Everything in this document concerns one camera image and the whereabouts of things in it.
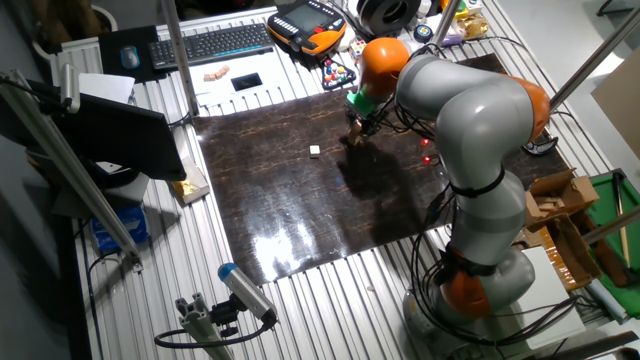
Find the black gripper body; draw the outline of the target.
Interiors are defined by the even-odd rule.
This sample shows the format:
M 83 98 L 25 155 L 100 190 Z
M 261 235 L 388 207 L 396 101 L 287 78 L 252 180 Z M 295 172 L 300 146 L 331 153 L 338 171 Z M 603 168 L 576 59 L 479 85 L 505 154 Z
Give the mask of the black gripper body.
M 361 133 L 363 130 L 368 130 L 369 131 L 369 135 L 373 136 L 376 133 L 378 133 L 382 127 L 382 123 L 383 121 L 386 119 L 387 117 L 387 113 L 386 112 L 382 112 L 379 114 L 369 114 L 368 116 L 364 117 L 361 114 L 357 113 L 357 112 L 350 112 L 349 113 L 349 125 L 351 121 L 356 120 L 357 121 L 357 125 L 356 125 L 356 129 L 350 131 L 349 129 L 349 134 L 352 135 L 356 135 L 356 136 L 361 136 Z

